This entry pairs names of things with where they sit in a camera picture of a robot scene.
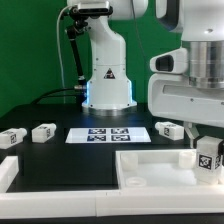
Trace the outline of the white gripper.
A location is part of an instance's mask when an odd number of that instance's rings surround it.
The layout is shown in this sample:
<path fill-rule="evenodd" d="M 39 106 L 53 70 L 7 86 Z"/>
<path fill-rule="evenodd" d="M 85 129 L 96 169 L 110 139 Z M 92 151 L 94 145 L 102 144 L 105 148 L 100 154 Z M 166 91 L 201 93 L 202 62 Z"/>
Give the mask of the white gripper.
<path fill-rule="evenodd" d="M 148 108 L 152 115 L 184 121 L 190 147 L 200 138 L 196 124 L 224 128 L 224 90 L 199 89 L 182 75 L 154 74 L 148 83 Z M 224 140 L 218 145 L 224 162 Z"/>

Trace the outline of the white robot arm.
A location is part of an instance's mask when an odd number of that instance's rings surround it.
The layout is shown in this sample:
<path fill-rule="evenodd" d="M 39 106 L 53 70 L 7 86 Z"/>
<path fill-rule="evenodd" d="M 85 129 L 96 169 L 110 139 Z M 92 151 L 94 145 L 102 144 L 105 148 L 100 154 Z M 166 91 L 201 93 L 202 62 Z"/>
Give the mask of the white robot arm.
<path fill-rule="evenodd" d="M 142 16 L 148 0 L 67 0 L 78 31 L 87 31 L 92 47 L 88 112 L 117 115 L 136 106 L 126 76 L 124 39 L 108 21 Z M 148 108 L 157 117 L 181 120 L 191 140 L 198 124 L 224 128 L 224 0 L 156 0 L 156 18 L 180 32 L 181 46 L 153 57 Z"/>

